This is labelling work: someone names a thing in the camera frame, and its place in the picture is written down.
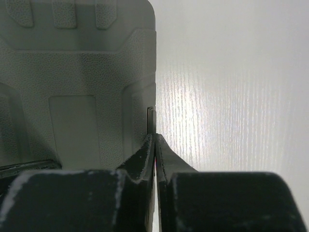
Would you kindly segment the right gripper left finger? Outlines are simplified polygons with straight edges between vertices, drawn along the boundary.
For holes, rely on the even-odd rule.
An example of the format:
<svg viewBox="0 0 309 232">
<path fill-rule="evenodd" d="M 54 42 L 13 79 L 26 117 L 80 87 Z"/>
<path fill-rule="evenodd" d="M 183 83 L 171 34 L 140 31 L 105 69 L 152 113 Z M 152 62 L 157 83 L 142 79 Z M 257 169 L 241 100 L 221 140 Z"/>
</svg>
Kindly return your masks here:
<svg viewBox="0 0 309 232">
<path fill-rule="evenodd" d="M 115 170 L 67 171 L 50 162 L 6 167 L 3 232 L 150 232 L 155 138 Z"/>
</svg>

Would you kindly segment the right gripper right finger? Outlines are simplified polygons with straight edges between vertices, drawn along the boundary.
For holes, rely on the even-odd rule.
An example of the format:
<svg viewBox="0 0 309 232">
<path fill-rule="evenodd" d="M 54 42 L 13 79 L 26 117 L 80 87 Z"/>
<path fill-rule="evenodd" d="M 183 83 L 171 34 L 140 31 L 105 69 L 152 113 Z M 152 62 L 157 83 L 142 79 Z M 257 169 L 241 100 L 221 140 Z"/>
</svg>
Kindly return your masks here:
<svg viewBox="0 0 309 232">
<path fill-rule="evenodd" d="M 303 232 L 286 182 L 271 172 L 199 172 L 155 141 L 162 232 Z"/>
</svg>

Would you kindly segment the grey plastic tool case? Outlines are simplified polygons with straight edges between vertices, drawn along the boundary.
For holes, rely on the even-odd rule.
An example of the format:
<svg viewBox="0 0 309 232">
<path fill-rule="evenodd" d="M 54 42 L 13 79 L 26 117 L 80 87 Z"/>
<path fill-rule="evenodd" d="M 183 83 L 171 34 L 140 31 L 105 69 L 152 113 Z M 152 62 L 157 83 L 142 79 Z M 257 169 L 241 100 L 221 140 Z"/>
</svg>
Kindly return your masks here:
<svg viewBox="0 0 309 232">
<path fill-rule="evenodd" d="M 155 71 L 146 0 L 1 1 L 1 165 L 116 168 L 146 137 Z"/>
</svg>

